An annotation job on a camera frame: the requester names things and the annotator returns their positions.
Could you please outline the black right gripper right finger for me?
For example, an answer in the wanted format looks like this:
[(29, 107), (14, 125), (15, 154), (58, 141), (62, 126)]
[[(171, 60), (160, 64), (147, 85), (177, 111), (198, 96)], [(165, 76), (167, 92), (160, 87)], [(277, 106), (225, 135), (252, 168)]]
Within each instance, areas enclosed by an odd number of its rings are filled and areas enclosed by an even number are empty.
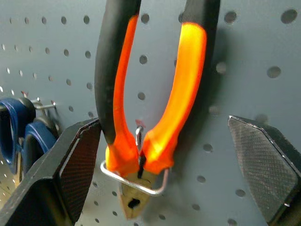
[(269, 226), (301, 224), (301, 154), (275, 127), (230, 116), (243, 178)]

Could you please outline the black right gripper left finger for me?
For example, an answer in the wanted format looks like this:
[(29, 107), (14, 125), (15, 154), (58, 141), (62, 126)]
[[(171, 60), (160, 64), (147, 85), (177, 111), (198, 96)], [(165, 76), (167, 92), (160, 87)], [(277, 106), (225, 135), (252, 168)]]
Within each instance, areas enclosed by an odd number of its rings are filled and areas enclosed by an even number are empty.
[(80, 218), (96, 163), (98, 119), (78, 122), (39, 158), (0, 211), (2, 226), (73, 226)]

